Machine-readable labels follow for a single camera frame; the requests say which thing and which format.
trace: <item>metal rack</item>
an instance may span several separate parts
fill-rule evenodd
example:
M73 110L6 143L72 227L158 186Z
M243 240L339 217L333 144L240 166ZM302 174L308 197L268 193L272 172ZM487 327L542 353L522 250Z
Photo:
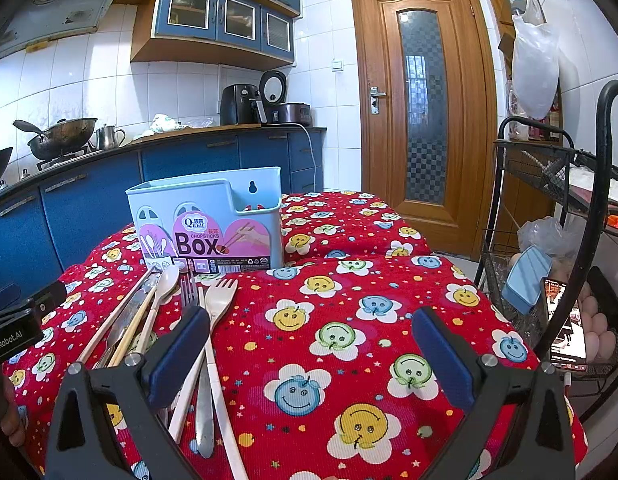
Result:
M484 234L481 261L476 270L474 283L477 286L480 284L484 271L490 300L517 330L520 329L519 333L534 348L534 352L540 359L548 354L552 342L558 336L563 323L569 316L572 305L578 298L592 266L600 234L607 232L618 237L618 229L607 226L609 206L618 208L618 203L610 202L608 199L610 179L613 177L618 180L618 168L612 166L611 163L611 106L617 96L618 81L614 80L605 85L598 98L595 155L576 150L571 137L564 130L519 116L510 116L500 123L499 138L494 143L496 178L489 219ZM505 140L505 127L512 121L561 134L567 139L570 146L566 148L535 142ZM587 166L594 172L593 190L590 198L584 198L570 190L570 163ZM556 312L546 327L538 319L538 309L533 308L529 314L522 315L507 301L503 300L500 294L508 274L509 258L507 256L518 252L517 247L494 243L494 235L498 233L496 231L496 220L500 209L506 211L504 204L500 203L504 172L519 178L559 203L562 206L561 225L564 226L568 212L586 218L574 268ZM610 326L610 330L616 333L617 341L616 352L612 359L606 363L588 364L588 371L585 375L574 377L575 380L603 381L603 385L598 386L598 392L593 394L599 395L598 399L580 416L583 421L591 416L618 387L618 373L616 373L618 370L618 326ZM616 377L605 388L608 379L614 373L616 373Z

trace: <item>door frame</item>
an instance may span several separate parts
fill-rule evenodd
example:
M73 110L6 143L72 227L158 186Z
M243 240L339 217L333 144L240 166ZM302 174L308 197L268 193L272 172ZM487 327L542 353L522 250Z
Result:
M362 190L368 191L370 187L371 168L370 168L370 153L371 153L371 136L369 135L369 121L367 102L368 94L368 76L367 64L365 62L365 45L363 41L363 31L359 24L363 19L360 0L351 0L353 5L354 29L356 36L356 53L358 55L358 83L359 83L359 99L360 99L360 126L361 126L361 142L362 142ZM483 231L487 225L487 217L491 203L492 190L494 188L494 171L490 171L490 161L492 157L493 142L498 137L497 130L497 99L496 99L496 75L494 73L494 60L492 59L492 48L489 42L489 32L487 24L484 21L483 7L480 0L470 0L474 17L476 19L476 28L478 30L478 39L480 42L480 51L483 59L483 72L485 74L485 90L486 90L486 135L484 136L484 151L487 168L484 173L483 190L481 193L480 215L478 218L478 229L474 237L474 243L471 252L471 258L474 260L480 259L481 246L483 243ZM388 61L385 60L385 66L388 69Z

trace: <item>countertop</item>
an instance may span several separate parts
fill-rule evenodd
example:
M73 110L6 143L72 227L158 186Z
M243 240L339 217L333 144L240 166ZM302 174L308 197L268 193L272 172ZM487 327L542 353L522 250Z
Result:
M184 130L177 130L175 132L153 134L152 136L141 137L139 139L132 140L124 146L116 148L115 150L87 153L87 155L78 156L66 162L62 162L61 164L56 164L55 166L52 166L47 170L39 171L38 173L35 173L24 180L20 180L15 184L11 184L6 189L0 191L0 202L10 198L14 194L24 189L36 186L37 184L39 184L39 182L42 182L49 177L61 174L68 170L73 170L74 168L79 168L84 164L89 164L90 162L95 162L96 160L100 160L102 158L120 155L121 153L138 151L147 146L158 146L160 144L178 142L179 140L188 140L194 136L213 136L229 133L249 132L254 130L285 130L287 132L302 131L300 127L290 124L282 124L280 126L261 126L260 124L232 124L230 126L210 126L209 128L185 128ZM312 132L323 132L326 130L326 128L311 127L307 128L307 130Z

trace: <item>phone screen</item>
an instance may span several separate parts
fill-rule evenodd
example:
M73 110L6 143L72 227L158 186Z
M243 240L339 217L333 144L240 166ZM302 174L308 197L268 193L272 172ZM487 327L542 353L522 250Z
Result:
M548 319L551 319L563 297L566 283L556 282L545 278L545 302L547 304ZM574 304L569 317L551 345L551 361L561 368L571 370L586 370L585 362L585 334L580 320L578 301Z

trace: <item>screw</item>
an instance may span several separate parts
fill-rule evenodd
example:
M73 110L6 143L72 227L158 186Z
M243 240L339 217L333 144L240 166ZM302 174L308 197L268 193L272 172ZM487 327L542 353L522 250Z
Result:
M484 354L480 357L480 361L483 362L483 365L488 366L489 368L493 368L498 364L498 358L492 354Z
M550 375L556 371L556 368L554 368L554 365L552 365L551 363L548 363L547 361L543 361L540 364L540 369L544 371L545 374L550 374Z
M133 352L124 358L124 364L127 366L135 366L142 360L142 355L138 352Z
M75 375L76 373L78 373L80 370L82 370L82 363L71 363L69 365L69 368L67 368L67 371L69 372L69 375Z

